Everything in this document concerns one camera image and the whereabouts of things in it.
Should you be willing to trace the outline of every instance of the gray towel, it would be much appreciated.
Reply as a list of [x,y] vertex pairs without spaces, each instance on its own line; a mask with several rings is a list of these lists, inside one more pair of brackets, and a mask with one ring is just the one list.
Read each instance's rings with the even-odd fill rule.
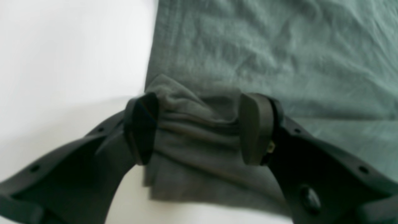
[[289,215],[270,170],[243,164],[241,92],[398,181],[398,2],[159,0],[146,92],[162,107],[152,199]]

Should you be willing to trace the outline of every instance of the screw hole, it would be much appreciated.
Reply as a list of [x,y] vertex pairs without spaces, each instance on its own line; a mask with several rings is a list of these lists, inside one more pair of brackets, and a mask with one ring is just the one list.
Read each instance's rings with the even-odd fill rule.
[[30,169],[30,172],[34,173],[34,172],[38,171],[39,169],[40,169],[40,166],[39,166],[39,165],[36,165],[36,166],[34,166],[34,167],[32,167],[32,168]]
[[368,174],[368,173],[369,173],[369,170],[368,170],[366,167],[363,167],[363,166],[360,166],[360,167],[359,167],[359,170],[360,170],[362,173],[365,173],[365,174]]

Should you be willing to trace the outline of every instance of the green fabric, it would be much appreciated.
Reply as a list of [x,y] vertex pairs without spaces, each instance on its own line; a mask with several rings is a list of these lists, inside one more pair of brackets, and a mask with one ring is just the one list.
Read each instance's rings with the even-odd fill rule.
[[156,200],[289,215],[243,164],[241,92],[277,98],[314,136],[398,181],[396,0],[159,0],[146,91],[162,106],[145,184]]

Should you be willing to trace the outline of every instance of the white surface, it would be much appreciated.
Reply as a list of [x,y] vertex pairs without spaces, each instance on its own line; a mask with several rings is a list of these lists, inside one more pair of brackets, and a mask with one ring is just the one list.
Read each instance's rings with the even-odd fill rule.
[[[143,92],[156,7],[156,0],[0,1],[0,181]],[[126,175],[107,224],[291,223],[150,201],[141,179],[141,167]]]

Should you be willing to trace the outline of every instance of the black plastic arm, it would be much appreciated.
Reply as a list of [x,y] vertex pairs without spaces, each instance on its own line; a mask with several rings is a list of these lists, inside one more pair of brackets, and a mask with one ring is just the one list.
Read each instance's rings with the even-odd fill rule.
[[398,223],[397,183],[312,137],[277,100],[243,94],[239,110],[244,160],[270,168],[295,224]]
[[148,163],[157,119],[154,93],[130,100],[82,139],[0,183],[0,215],[26,224],[103,224],[123,176]]

